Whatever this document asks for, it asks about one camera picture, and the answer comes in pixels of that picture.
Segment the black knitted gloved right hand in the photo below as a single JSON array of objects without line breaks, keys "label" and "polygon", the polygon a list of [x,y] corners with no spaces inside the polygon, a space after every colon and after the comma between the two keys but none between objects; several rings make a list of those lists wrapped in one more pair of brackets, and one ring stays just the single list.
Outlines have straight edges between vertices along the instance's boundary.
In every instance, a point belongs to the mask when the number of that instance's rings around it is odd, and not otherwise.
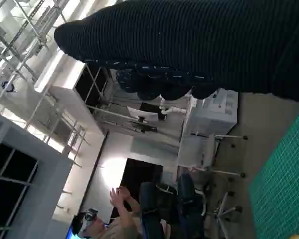
[{"label": "black knitted gloved right hand", "polygon": [[54,39],[115,69],[141,100],[226,89],[299,102],[299,0],[128,0],[60,25]]}]

